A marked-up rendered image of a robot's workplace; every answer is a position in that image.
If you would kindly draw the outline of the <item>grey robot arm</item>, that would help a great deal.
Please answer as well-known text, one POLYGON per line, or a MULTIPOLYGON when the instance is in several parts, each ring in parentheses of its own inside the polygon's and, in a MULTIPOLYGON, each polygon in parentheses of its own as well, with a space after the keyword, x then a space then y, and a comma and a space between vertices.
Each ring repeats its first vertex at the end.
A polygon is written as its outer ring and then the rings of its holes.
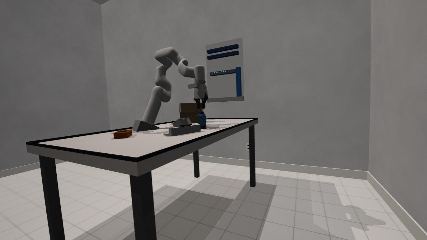
POLYGON ((199 88, 199 84, 205 84, 205 70, 204 66, 197 65, 195 67, 188 67, 188 61, 180 55, 174 48, 164 48, 155 53, 155 59, 162 63, 155 70, 155 86, 151 91, 151 97, 148 106, 145 110, 143 122, 155 125, 155 119, 159 112, 161 102, 169 102, 171 99, 172 85, 166 79, 166 71, 172 66, 172 62, 177 65, 177 69, 184 77, 194 78, 195 83, 189 84, 188 88, 199 88))

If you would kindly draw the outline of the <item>dark grey button housing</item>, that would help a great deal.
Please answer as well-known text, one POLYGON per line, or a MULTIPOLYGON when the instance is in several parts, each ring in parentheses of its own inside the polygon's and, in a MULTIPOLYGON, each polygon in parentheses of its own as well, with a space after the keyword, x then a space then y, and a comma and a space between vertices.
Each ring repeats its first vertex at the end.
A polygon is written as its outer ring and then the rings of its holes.
POLYGON ((173 126, 174 127, 180 127, 180 125, 186 125, 186 124, 192 125, 190 119, 189 118, 180 118, 180 119, 177 119, 177 121, 175 121, 173 123, 173 126))

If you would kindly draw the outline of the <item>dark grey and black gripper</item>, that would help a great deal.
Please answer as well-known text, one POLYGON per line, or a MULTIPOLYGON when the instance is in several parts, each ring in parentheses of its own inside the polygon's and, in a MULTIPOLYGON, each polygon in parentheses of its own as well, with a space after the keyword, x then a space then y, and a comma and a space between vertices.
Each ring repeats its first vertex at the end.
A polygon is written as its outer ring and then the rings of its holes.
POLYGON ((205 108, 205 103, 208 99, 207 86, 199 84, 199 88, 194 88, 194 100, 197 103, 197 108, 205 108), (200 103, 200 99, 202 103, 200 103))

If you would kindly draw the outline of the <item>orange digital multimeter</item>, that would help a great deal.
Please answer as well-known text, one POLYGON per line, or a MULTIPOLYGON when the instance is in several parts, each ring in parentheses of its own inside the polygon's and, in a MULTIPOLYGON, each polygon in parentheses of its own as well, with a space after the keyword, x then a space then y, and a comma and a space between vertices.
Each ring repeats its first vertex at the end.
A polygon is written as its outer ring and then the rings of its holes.
POLYGON ((114 139, 128 138, 131 135, 132 135, 132 129, 119 130, 113 133, 113 138, 114 139))

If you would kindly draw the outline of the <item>black table edge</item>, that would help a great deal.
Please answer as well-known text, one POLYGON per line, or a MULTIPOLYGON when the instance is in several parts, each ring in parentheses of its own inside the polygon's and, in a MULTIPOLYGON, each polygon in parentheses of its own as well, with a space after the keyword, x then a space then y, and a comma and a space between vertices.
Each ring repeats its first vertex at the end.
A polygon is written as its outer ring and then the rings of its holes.
POLYGON ((94 151, 87 151, 87 150, 82 150, 82 149, 73 149, 73 148, 67 148, 67 147, 62 147, 62 146, 52 146, 52 145, 46 145, 46 144, 39 143, 39 142, 46 142, 46 141, 51 141, 51 140, 59 140, 59 139, 74 138, 74 137, 79 137, 79 136, 94 135, 94 134, 99 134, 99 133, 115 132, 115 131, 119 131, 119 130, 132 129, 132 127, 124 128, 124 129, 114 129, 114 130, 108 130, 108 131, 102 131, 102 132, 86 133, 86 134, 81 134, 81 135, 65 136, 65 137, 60 137, 60 138, 50 138, 50 139, 44 139, 44 140, 34 140, 34 141, 26 142, 26 144, 27 145, 33 145, 33 146, 41 146, 41 147, 51 148, 51 149, 59 149, 59 150, 69 151, 69 152, 77 152, 77 153, 81 153, 81 154, 88 154, 88 155, 94 155, 94 156, 100 156, 100 157, 118 159, 118 160, 125 160, 125 161, 131 161, 131 162, 140 162, 142 160, 145 160, 145 159, 148 159, 150 157, 162 154, 162 153, 170 151, 172 149, 179 148, 179 147, 187 145, 189 143, 193 143, 195 141, 207 138, 209 136, 218 134, 220 132, 224 132, 226 130, 233 129, 235 127, 238 127, 240 125, 246 124, 248 122, 252 122, 254 120, 257 120, 258 118, 206 118, 206 119, 253 119, 253 120, 250 120, 250 121, 247 121, 247 122, 243 122, 241 124, 234 125, 232 127, 229 127, 229 128, 226 128, 226 129, 222 129, 222 130, 219 130, 217 132, 213 132, 213 133, 210 133, 208 135, 201 136, 199 138, 188 140, 186 142, 182 142, 182 143, 179 143, 179 144, 176 144, 176 145, 164 148, 164 149, 160 149, 158 151, 151 152, 151 153, 145 154, 145 155, 140 156, 140 157, 130 157, 130 156, 123 156, 123 155, 116 155, 116 154, 108 154, 108 153, 103 153, 103 152, 94 152, 94 151))

